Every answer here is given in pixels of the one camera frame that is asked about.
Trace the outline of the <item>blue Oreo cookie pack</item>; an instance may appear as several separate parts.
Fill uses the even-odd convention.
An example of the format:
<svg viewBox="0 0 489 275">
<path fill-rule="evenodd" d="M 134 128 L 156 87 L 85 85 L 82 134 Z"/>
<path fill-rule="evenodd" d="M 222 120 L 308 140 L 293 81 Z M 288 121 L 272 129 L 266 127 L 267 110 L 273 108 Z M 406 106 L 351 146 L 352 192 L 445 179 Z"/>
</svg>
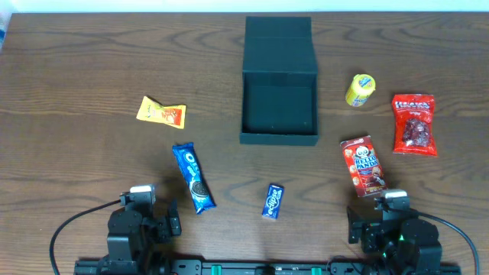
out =
<svg viewBox="0 0 489 275">
<path fill-rule="evenodd" d="M 189 188 L 196 214 L 215 208 L 216 204 L 200 169 L 194 143 L 173 145 L 172 151 Z"/>
</svg>

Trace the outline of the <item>red Hello Panda box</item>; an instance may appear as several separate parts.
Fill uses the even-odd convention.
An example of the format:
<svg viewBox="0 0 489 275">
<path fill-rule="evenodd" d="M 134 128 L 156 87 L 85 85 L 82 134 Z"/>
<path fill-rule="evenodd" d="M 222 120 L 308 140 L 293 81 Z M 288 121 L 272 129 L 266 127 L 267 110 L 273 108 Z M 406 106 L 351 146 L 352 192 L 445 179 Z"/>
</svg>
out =
<svg viewBox="0 0 489 275">
<path fill-rule="evenodd" d="M 374 195 L 387 189 L 370 135 L 342 141 L 340 147 L 358 197 Z"/>
</svg>

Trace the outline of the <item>blue Eclipse mint box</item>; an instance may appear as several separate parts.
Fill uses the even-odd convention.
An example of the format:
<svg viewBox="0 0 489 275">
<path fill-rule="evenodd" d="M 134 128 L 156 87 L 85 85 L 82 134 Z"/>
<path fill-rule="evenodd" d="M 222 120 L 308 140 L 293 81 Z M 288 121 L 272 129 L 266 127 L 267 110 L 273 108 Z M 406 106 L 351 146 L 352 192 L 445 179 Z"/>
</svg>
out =
<svg viewBox="0 0 489 275">
<path fill-rule="evenodd" d="M 262 216 L 265 218 L 278 219 L 280 207 L 282 204 L 284 188 L 271 183 L 267 190 L 267 196 L 264 201 Z"/>
</svg>

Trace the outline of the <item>red Kracie candy bag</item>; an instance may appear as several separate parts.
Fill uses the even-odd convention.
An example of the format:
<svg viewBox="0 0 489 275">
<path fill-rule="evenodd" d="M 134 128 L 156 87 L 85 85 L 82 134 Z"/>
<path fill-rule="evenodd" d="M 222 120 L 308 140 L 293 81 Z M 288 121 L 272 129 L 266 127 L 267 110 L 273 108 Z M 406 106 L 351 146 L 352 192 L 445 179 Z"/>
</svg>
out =
<svg viewBox="0 0 489 275">
<path fill-rule="evenodd" d="M 432 134 L 435 97 L 427 94 L 397 94 L 391 102 L 395 117 L 393 152 L 437 156 Z"/>
</svg>

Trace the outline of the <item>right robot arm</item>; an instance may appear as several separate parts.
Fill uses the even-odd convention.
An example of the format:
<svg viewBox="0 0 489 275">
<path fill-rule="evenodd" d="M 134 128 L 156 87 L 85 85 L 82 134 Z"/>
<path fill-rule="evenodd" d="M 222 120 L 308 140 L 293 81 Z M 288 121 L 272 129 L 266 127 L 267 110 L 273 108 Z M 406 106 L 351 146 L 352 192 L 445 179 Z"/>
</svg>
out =
<svg viewBox="0 0 489 275">
<path fill-rule="evenodd" d="M 362 274 L 439 275 L 442 246 L 438 228 L 409 210 L 383 209 L 379 218 L 365 218 L 347 208 L 348 242 L 360 243 L 365 254 L 378 259 Z"/>
</svg>

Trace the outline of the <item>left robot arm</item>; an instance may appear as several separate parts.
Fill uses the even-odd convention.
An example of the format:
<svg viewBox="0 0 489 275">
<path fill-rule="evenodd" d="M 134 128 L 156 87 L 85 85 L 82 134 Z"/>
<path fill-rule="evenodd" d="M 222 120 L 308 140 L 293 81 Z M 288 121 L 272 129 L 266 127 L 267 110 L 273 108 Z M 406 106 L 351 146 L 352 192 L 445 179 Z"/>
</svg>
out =
<svg viewBox="0 0 489 275">
<path fill-rule="evenodd" d="M 176 200 L 167 214 L 155 218 L 152 199 L 123 199 L 122 209 L 108 221 L 108 254 L 97 263 L 97 274 L 170 274 L 171 260 L 159 250 L 181 235 Z"/>
</svg>

